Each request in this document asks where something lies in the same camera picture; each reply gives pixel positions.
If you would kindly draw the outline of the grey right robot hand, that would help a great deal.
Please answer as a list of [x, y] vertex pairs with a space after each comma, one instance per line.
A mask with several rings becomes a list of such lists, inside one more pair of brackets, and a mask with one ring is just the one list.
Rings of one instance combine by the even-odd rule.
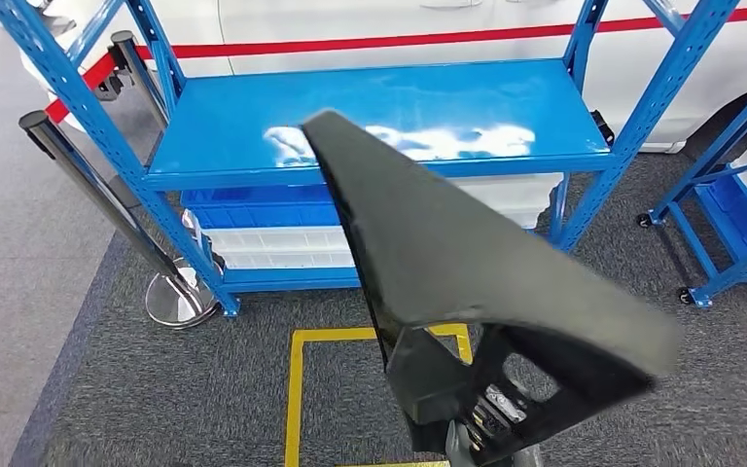
[[445, 455], [451, 466], [480, 466], [479, 454], [497, 453], [527, 417], [533, 400], [517, 389], [485, 387], [474, 406], [448, 425]]

